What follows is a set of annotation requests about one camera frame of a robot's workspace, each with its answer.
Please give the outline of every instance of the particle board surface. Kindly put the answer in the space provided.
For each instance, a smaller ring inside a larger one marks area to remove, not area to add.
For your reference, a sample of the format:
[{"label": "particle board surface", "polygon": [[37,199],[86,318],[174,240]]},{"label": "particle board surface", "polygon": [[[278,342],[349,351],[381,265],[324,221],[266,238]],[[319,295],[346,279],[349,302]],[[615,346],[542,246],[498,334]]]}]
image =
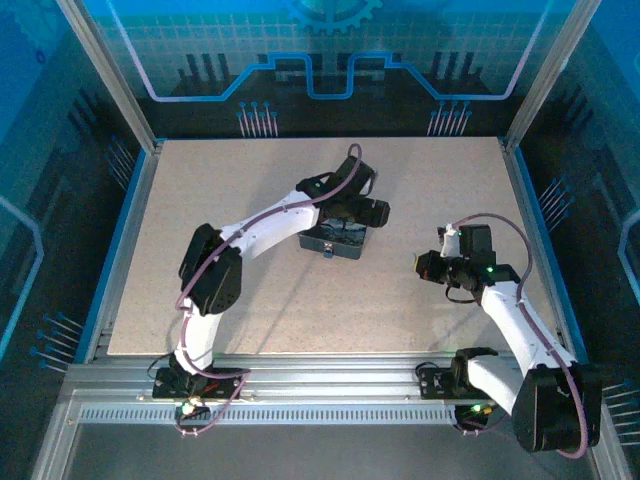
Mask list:
[{"label": "particle board surface", "polygon": [[[414,255],[439,250],[436,228],[478,212],[522,225],[495,138],[185,140],[165,142],[109,346],[112,355],[158,355],[178,340],[178,267],[195,228],[236,223],[281,200],[303,178],[336,169],[352,141],[378,170],[372,198],[391,204],[369,229],[360,260],[325,259],[296,236],[243,267],[242,295],[225,312],[214,350],[226,353],[383,353],[507,350],[477,306],[455,305],[422,281]],[[515,232],[488,220],[499,263],[522,273]],[[532,304],[554,325],[537,269]],[[452,291],[466,298],[467,292]]]}]

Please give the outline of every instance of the blue line graphic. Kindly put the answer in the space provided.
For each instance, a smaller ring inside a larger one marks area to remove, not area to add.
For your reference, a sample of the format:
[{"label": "blue line graphic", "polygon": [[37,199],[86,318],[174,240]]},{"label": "blue line graphic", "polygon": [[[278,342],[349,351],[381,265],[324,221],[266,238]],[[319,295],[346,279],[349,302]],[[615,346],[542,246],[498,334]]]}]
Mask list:
[{"label": "blue line graphic", "polygon": [[431,85],[426,78],[418,71],[418,69],[410,62],[395,62],[393,61],[393,52],[388,51],[370,51],[370,52],[360,52],[354,53],[349,57],[347,63],[347,87],[344,93],[316,93],[313,87],[313,69],[311,64],[311,57],[303,52],[278,52],[278,53],[269,53],[267,54],[267,63],[252,63],[244,69],[244,71],[236,78],[229,87],[221,94],[221,95],[194,95],[194,96],[176,96],[176,97],[161,97],[156,94],[153,86],[151,85],[151,81],[147,76],[147,73],[142,66],[142,62],[138,57],[138,54],[129,39],[129,35],[127,34],[124,26],[120,22],[120,18],[116,13],[113,5],[109,0],[107,0],[107,5],[111,10],[111,14],[115,21],[115,24],[122,35],[122,39],[127,46],[127,50],[131,55],[133,63],[135,64],[140,77],[142,78],[142,82],[144,83],[149,96],[159,103],[182,103],[182,102],[224,102],[229,99],[229,97],[242,85],[242,83],[253,73],[259,71],[268,71],[276,69],[276,62],[278,60],[302,60],[305,64],[305,74],[306,74],[306,83],[307,83],[307,94],[310,98],[314,100],[347,100],[351,98],[354,91],[354,80],[355,80],[355,64],[356,61],[361,59],[381,59],[384,60],[384,68],[392,69],[392,70],[406,70],[411,74],[413,78],[434,98],[434,100],[488,100],[488,101],[501,101],[507,99],[513,89],[516,86],[516,82],[522,73],[522,69],[531,53],[533,45],[535,44],[540,30],[544,25],[544,22],[553,6],[555,0],[548,0],[547,4],[538,20],[535,30],[529,39],[529,43],[522,53],[522,57],[516,66],[516,69],[511,77],[509,85],[507,86],[506,91],[503,94],[493,95],[493,94],[443,94],[439,93],[433,85]]}]

